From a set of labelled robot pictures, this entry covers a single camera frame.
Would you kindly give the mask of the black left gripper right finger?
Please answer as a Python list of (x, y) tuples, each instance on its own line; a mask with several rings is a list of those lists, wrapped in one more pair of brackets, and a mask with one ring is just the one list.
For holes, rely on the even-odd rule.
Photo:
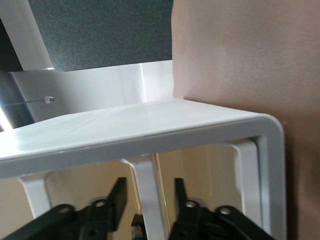
[(169, 240), (275, 240), (237, 208), (211, 211), (187, 196), (184, 180), (174, 179), (177, 219)]

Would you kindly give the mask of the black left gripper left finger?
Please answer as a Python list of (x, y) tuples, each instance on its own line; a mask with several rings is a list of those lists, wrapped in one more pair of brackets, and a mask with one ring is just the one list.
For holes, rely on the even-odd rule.
[(108, 240), (127, 204), (127, 179), (119, 177), (109, 195), (81, 210), (60, 204), (2, 240)]

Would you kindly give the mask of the white drawer cabinet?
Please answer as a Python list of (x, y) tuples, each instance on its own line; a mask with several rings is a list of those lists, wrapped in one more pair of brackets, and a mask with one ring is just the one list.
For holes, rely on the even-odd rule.
[(284, 132), (263, 113), (172, 98), (67, 114), (0, 132), (0, 180), (119, 160), (133, 167), (147, 237), (165, 240), (155, 153), (252, 139), (257, 148), (261, 227), (287, 240)]

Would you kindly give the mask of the brown table cover sheet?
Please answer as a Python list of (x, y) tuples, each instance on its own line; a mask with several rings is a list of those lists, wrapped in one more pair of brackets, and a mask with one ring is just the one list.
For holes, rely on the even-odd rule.
[(285, 132), (288, 240), (320, 240), (320, 0), (174, 0), (176, 98)]

